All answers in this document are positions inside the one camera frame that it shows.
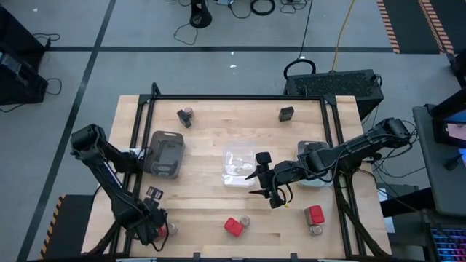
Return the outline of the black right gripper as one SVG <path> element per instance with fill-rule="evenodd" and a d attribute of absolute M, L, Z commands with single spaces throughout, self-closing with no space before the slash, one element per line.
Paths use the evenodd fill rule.
<path fill-rule="evenodd" d="M 256 162 L 258 164 L 256 170 L 247 179 L 257 177 L 261 189 L 249 191 L 249 194 L 258 194 L 268 199 L 272 209 L 285 205 L 287 203 L 286 194 L 278 187 L 275 171 L 269 168 L 269 164 L 272 162 L 270 153 L 257 153 Z"/>

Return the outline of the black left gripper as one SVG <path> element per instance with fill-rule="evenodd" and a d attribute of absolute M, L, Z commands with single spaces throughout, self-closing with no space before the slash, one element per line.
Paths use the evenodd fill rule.
<path fill-rule="evenodd" d="M 151 245 L 154 242 L 168 237 L 168 213 L 159 207 L 155 199 L 145 198 L 142 202 L 143 217 L 137 219 L 126 230 L 126 236 L 141 242 L 142 245 Z"/>

